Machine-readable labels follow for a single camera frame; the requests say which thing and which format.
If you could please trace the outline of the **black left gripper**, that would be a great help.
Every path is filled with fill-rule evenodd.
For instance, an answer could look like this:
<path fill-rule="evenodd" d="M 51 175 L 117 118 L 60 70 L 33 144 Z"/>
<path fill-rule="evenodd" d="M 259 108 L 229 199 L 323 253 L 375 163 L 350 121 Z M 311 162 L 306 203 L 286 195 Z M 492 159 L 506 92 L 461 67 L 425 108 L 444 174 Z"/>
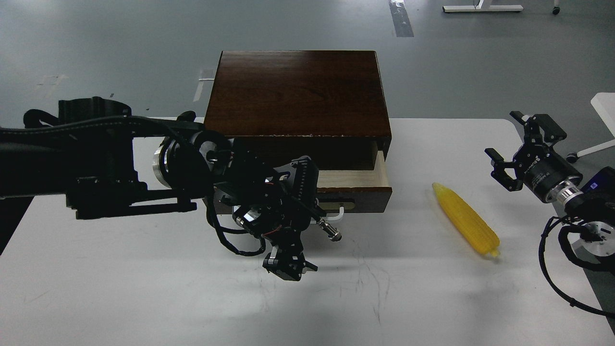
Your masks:
<path fill-rule="evenodd" d="M 299 281 L 307 272 L 318 272 L 317 265 L 307 261 L 303 254 L 302 231 L 286 218 L 281 205 L 242 205 L 233 210 L 233 219 L 255 238 L 270 241 L 271 252 L 263 260 L 268 273 L 282 280 Z"/>

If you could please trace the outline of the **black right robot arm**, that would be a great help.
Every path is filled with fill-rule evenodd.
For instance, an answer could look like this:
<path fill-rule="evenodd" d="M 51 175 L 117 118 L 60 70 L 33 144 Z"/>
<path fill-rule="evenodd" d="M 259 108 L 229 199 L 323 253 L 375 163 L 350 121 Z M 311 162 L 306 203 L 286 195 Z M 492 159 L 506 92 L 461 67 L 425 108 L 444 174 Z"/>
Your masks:
<path fill-rule="evenodd" d="M 485 149 L 492 164 L 491 176 L 509 191 L 527 186 L 544 203 L 558 202 L 566 215 L 579 225 L 564 226 L 560 245 L 576 265 L 599 272 L 614 272 L 614 170 L 600 171 L 597 186 L 580 188 L 583 176 L 570 162 L 555 152 L 554 145 L 566 138 L 566 132 L 547 114 L 525 116 L 511 111 L 510 116 L 523 125 L 523 145 L 511 161 L 505 161 L 493 148 Z M 584 247 L 598 263 L 575 257 L 567 233 L 578 233 Z"/>

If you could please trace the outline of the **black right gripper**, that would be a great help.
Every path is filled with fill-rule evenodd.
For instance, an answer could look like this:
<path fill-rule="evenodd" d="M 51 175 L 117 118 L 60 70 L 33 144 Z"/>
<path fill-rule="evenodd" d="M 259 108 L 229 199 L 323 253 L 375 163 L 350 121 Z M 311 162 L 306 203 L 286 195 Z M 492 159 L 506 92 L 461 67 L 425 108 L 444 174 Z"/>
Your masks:
<path fill-rule="evenodd" d="M 493 148 L 484 152 L 491 160 L 494 178 L 507 191 L 520 191 L 523 184 L 538 199 L 549 203 L 556 200 L 558 186 L 568 181 L 577 185 L 583 175 L 554 150 L 554 145 L 567 137 L 567 133 L 548 114 L 525 115 L 511 111 L 509 115 L 523 126 L 523 144 L 513 156 L 513 162 L 505 161 Z M 517 179 L 506 173 L 514 168 Z"/>

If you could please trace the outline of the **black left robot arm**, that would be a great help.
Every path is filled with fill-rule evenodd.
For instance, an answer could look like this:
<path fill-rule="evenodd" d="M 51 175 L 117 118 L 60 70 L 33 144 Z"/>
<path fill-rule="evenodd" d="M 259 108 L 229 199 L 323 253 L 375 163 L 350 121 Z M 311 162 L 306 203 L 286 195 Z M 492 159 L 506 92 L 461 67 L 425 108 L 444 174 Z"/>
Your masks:
<path fill-rule="evenodd" d="M 270 243 L 263 267 L 283 280 L 317 271 L 301 241 L 310 221 L 324 223 L 314 162 L 268 166 L 195 118 L 134 116 L 101 97 L 61 100 L 58 116 L 29 110 L 24 128 L 1 129 L 1 197 L 64 195 L 82 220 L 187 212 L 202 199 L 226 249 L 253 257 Z"/>

